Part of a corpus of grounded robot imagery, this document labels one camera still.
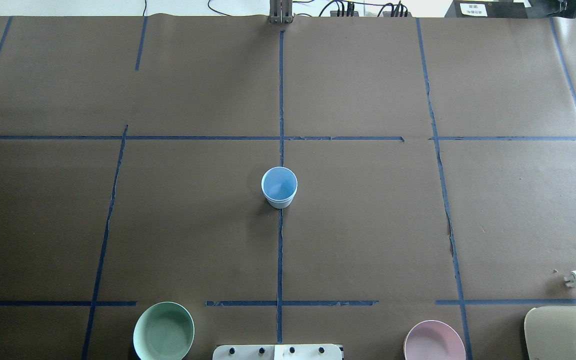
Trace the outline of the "black box with label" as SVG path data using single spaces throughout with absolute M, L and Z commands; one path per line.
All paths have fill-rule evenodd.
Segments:
M 444 18 L 527 19 L 528 12 L 512 0 L 453 0 Z

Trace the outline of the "aluminium frame post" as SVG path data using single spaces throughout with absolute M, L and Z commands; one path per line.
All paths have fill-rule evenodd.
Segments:
M 270 0 L 269 23 L 290 24 L 294 20 L 293 0 Z

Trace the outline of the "mint green bowl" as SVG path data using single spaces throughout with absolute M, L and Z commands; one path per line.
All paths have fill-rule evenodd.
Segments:
M 162 301 L 141 314 L 132 340 L 140 360 L 182 360 L 188 355 L 194 337 L 195 324 L 190 312 L 173 301 Z

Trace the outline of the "pink bowl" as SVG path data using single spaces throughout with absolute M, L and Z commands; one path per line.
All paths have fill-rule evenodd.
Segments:
M 466 360 L 464 342 L 452 326 L 425 320 L 413 326 L 403 342 L 405 360 Z

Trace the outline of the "black power strip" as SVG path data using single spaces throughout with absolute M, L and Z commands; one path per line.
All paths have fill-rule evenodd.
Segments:
M 333 0 L 330 7 L 323 9 L 320 16 L 332 18 L 412 18 L 413 14 L 401 1 L 384 4 L 351 0 Z

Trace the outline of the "blue cup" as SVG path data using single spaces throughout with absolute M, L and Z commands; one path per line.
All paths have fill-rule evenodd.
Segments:
M 290 203 L 297 194 L 298 179 L 292 170 L 275 166 L 263 174 L 261 189 L 271 204 Z
M 272 199 L 267 197 L 266 201 L 275 209 L 284 209 L 288 207 L 293 202 L 294 196 L 285 198 L 285 199 Z

